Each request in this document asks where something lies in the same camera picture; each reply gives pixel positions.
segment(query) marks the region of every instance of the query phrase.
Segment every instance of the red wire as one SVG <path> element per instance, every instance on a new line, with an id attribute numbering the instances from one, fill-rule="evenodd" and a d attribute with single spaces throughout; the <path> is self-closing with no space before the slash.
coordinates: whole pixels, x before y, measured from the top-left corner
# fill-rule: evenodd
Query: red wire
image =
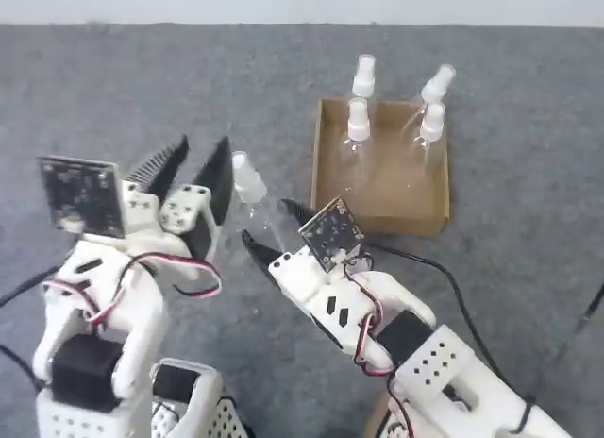
<path id="1" fill-rule="evenodd" d="M 94 313 L 98 313 L 100 311 L 100 309 L 98 308 L 98 305 L 94 302 L 94 300 L 91 298 L 91 296 L 88 295 L 85 290 L 78 287 L 77 284 L 73 284 L 71 282 L 66 282 L 66 281 L 60 280 L 60 279 L 52 279 L 50 281 L 50 285 L 52 285 L 53 283 L 56 285 L 59 285 L 59 286 L 62 285 L 64 287 L 69 287 L 70 289 L 74 289 L 74 291 L 84 300 L 84 302 L 86 302 L 86 304 L 88 304 L 89 308 L 91 308 Z"/>
<path id="2" fill-rule="evenodd" d="M 132 266 L 134 266 L 136 263 L 138 263 L 144 259 L 160 259 L 160 260 L 164 260 L 164 261 L 175 261 L 175 262 L 185 263 L 185 264 L 189 264 L 189 265 L 202 266 L 205 268 L 209 268 L 218 278 L 220 278 L 220 275 L 218 274 L 218 271 L 216 270 L 216 268 L 208 261 L 198 261 L 196 259 L 192 259 L 189 257 L 174 256 L 171 254 L 164 254 L 161 252 L 145 252 L 145 253 L 139 254 L 138 256 L 135 256 L 132 259 L 130 259 L 130 261 L 128 261 L 128 263 L 122 269 L 122 273 L 120 274 L 120 277 L 118 279 L 118 284 L 115 288 L 115 292 L 113 293 L 111 302 L 114 302 L 115 299 L 118 297 L 118 295 L 124 290 L 123 282 L 124 282 L 124 277 L 126 276 L 127 271 Z M 217 292 L 218 290 L 220 290 L 220 283 L 218 283 L 217 285 L 215 285 L 209 289 L 206 289 L 206 290 L 203 290 L 200 292 L 186 292 L 186 291 L 178 288 L 176 285 L 173 285 L 173 287 L 181 295 L 199 298 L 199 297 L 211 295 L 211 294 Z M 107 319 L 108 315 L 115 309 L 117 304 L 118 303 L 113 303 L 111 306 L 107 307 L 107 309 L 103 312 L 103 314 L 99 315 L 93 321 L 93 323 L 99 324 L 99 323 L 102 323 L 103 321 L 105 321 Z"/>
<path id="3" fill-rule="evenodd" d="M 378 298 L 373 295 L 371 292 L 369 292 L 365 286 L 363 286 L 360 282 L 358 282 L 356 279 L 354 279 L 349 273 L 348 273 L 348 265 L 345 264 L 344 265 L 344 275 L 346 276 L 346 279 L 348 279 L 351 282 L 354 282 L 360 289 L 361 292 L 367 296 L 372 303 L 374 303 L 374 307 L 376 308 L 376 323 L 374 323 L 374 325 L 372 326 L 372 328 L 376 328 L 381 324 L 381 321 L 384 318 L 384 308 L 381 305 L 381 303 L 379 302 Z"/>

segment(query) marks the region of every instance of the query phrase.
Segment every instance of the cardboard tray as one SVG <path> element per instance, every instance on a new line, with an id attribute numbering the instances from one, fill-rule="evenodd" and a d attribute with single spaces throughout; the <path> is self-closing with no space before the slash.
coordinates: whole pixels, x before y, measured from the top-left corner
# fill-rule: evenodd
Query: cardboard tray
<path id="1" fill-rule="evenodd" d="M 401 128 L 417 112 L 405 102 L 383 102 L 377 105 L 372 122 L 376 165 L 362 200 L 348 202 L 365 233 L 438 235 L 450 217 L 448 159 L 420 187 L 410 181 L 417 175 L 417 162 L 411 158 L 410 126 Z M 340 195 L 338 172 L 339 150 L 346 130 L 348 109 L 343 99 L 319 100 L 315 128 L 311 205 L 321 209 Z"/>

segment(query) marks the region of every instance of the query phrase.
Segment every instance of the white spray nozzle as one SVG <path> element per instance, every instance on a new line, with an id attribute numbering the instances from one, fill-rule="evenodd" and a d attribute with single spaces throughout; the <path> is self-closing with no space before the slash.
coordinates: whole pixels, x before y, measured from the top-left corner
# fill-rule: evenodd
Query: white spray nozzle
<path id="1" fill-rule="evenodd" d="M 361 98 L 369 98 L 374 94 L 376 86 L 376 58 L 370 54 L 361 54 L 359 56 L 359 64 L 357 65 L 357 73 L 352 81 L 352 93 Z"/>
<path id="2" fill-rule="evenodd" d="M 443 127 L 445 126 L 445 106 L 442 103 L 432 103 L 428 105 L 424 120 L 419 129 L 420 138 L 434 143 L 443 136 Z"/>
<path id="3" fill-rule="evenodd" d="M 441 65 L 436 75 L 422 89 L 422 99 L 429 104 L 440 102 L 446 95 L 455 74 L 455 68 L 452 65 L 448 63 Z"/>
<path id="4" fill-rule="evenodd" d="M 367 101 L 353 98 L 348 102 L 348 137 L 353 141 L 364 141 L 370 135 Z"/>
<path id="5" fill-rule="evenodd" d="M 268 193 L 262 177 L 245 152 L 233 153 L 233 176 L 235 191 L 246 204 L 260 202 Z"/>

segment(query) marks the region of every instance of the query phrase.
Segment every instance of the clear plastic bottle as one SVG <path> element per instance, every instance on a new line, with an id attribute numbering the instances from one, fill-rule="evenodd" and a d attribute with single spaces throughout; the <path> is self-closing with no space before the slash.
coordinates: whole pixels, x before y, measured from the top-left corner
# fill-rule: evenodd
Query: clear plastic bottle
<path id="1" fill-rule="evenodd" d="M 260 244 L 281 252 L 297 252 L 303 244 L 294 219 L 268 194 L 245 152 L 233 154 L 233 174 L 235 191 L 243 205 L 242 227 Z"/>
<path id="2" fill-rule="evenodd" d="M 361 54 L 357 63 L 357 73 L 352 81 L 349 99 L 363 98 L 367 102 L 367 113 L 372 121 L 376 110 L 376 58 L 371 54 Z"/>
<path id="3" fill-rule="evenodd" d="M 342 196 L 349 204 L 361 195 L 371 177 L 373 162 L 367 102 L 353 98 L 348 103 L 348 127 L 340 150 Z"/>
<path id="4" fill-rule="evenodd" d="M 412 99 L 412 103 L 418 106 L 411 118 L 401 128 L 401 135 L 404 135 L 410 126 L 415 125 L 424 118 L 426 109 L 434 103 L 442 103 L 446 92 L 456 75 L 455 68 L 448 63 L 441 65 L 434 75 L 424 86 L 419 95 Z"/>
<path id="5" fill-rule="evenodd" d="M 442 103 L 428 105 L 426 115 L 413 138 L 413 155 L 421 162 L 422 174 L 436 169 L 445 156 L 446 141 L 443 136 L 445 127 L 445 106 Z"/>

